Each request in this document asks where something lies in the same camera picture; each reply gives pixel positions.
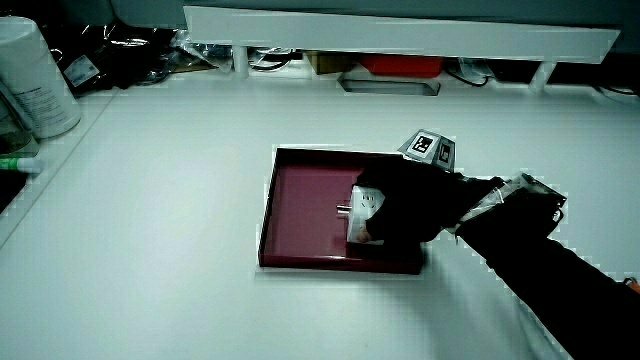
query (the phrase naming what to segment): black cable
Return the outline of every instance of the black cable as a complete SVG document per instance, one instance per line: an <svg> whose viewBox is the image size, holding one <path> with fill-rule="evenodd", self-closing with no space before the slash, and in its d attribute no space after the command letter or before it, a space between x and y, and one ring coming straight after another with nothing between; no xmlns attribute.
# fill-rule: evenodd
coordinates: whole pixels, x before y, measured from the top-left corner
<svg viewBox="0 0 640 360"><path fill-rule="evenodd" d="M275 65L268 65L268 66L252 65L251 68L257 71L273 71L273 70L278 70L284 67L285 65L288 65L290 62L291 60L287 60L287 61L282 61Z"/></svg>
<svg viewBox="0 0 640 360"><path fill-rule="evenodd" d="M462 78L462 77L460 77L460 76L458 76L458 75L456 75L456 74L452 73L452 72L451 72L451 71L449 71L448 69L445 69L444 71L445 71L447 74L451 75L453 78L455 78L455 79L457 79L457 80L460 80L460 81L462 81L463 83L465 83L465 84L469 84L469 85L474 86L474 87L483 87L483 86L487 85L487 83L489 82L489 77L488 77L488 76L485 76L485 77L484 77L484 82L483 82L482 84L476 84L476 83L473 83L473 82L471 82L471 81L469 81L469 80L467 80L467 79L464 79L464 78Z"/></svg>
<svg viewBox="0 0 640 360"><path fill-rule="evenodd" d="M611 92L617 93L617 94L622 94L622 95L636 95L636 93L634 91L621 91L621 90L616 90L614 88L608 87L608 86L600 86L601 88L605 89L605 90L609 90Z"/></svg>

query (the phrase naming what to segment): white table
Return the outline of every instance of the white table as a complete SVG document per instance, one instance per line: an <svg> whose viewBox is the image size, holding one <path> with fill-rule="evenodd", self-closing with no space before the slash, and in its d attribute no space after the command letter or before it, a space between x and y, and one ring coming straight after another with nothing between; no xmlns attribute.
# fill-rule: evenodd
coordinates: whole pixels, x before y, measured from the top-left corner
<svg viewBox="0 0 640 360"><path fill-rule="evenodd" d="M367 96L200 72L119 91L0 249L0 358L531 358L510 290L446 235L419 276L256 265L274 146L394 151L426 128L467 175L544 176L569 198L553 237L638 273L638 101L441 81Z"/></svg>

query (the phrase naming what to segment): gloved hand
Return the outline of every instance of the gloved hand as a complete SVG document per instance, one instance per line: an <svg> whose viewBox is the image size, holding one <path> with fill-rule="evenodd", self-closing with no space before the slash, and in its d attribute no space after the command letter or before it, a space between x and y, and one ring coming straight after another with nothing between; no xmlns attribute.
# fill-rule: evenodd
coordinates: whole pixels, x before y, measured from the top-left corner
<svg viewBox="0 0 640 360"><path fill-rule="evenodd" d="M385 240L385 246L433 240L457 221L502 179L466 178L433 165L398 156L377 160L355 185L380 190L385 200L366 221L358 240Z"/></svg>

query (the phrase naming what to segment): white power strip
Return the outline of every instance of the white power strip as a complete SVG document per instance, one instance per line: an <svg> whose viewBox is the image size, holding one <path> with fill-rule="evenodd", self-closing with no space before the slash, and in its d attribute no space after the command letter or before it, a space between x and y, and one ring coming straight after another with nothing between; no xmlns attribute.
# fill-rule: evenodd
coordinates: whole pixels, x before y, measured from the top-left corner
<svg viewBox="0 0 640 360"><path fill-rule="evenodd" d="M349 227L347 241L358 242L358 234L365 225L365 221L380 209L384 202L384 195L380 190L363 186L354 186L351 191L351 210L349 211ZM384 240L366 242L367 245L382 245Z"/></svg>

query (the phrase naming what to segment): tray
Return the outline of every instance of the tray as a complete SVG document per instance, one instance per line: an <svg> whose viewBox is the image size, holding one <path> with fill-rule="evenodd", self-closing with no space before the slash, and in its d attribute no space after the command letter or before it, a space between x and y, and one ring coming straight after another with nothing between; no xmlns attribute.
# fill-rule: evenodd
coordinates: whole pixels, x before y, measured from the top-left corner
<svg viewBox="0 0 640 360"><path fill-rule="evenodd" d="M419 243L390 248L347 243L346 216L351 186L367 164L395 154L276 150L260 238L262 267L419 274Z"/></svg>

